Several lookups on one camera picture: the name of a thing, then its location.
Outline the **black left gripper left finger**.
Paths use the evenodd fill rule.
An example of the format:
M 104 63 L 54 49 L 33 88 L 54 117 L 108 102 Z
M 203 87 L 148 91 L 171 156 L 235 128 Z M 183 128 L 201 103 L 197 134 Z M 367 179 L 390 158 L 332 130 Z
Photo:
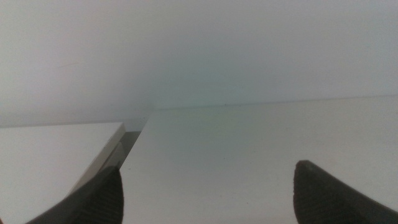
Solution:
M 112 166 L 28 224 L 121 224 L 123 216 L 123 183 Z

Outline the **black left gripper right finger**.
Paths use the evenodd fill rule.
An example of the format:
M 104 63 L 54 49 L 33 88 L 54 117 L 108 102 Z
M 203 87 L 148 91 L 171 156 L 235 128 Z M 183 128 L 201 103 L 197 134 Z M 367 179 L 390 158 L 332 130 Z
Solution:
M 397 212 L 358 192 L 311 161 L 298 161 L 293 205 L 299 223 L 397 224 Z

